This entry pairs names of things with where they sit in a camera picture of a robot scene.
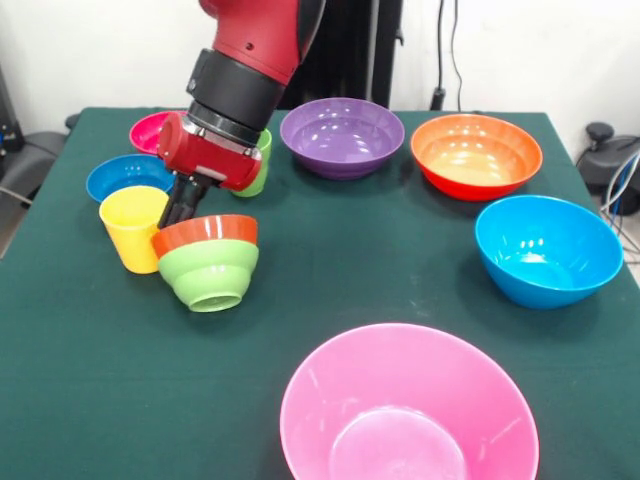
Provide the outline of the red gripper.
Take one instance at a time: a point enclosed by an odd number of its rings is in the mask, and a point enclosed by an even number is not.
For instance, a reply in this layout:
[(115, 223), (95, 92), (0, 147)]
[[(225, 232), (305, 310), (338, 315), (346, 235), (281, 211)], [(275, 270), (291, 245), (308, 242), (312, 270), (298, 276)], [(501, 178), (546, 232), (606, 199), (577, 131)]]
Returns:
[(262, 167), (262, 154), (256, 146), (237, 144), (177, 112), (170, 112), (160, 128), (157, 154), (169, 170), (178, 172), (158, 221), (159, 229), (195, 215), (210, 187), (208, 178), (222, 188), (240, 191), (252, 184)]

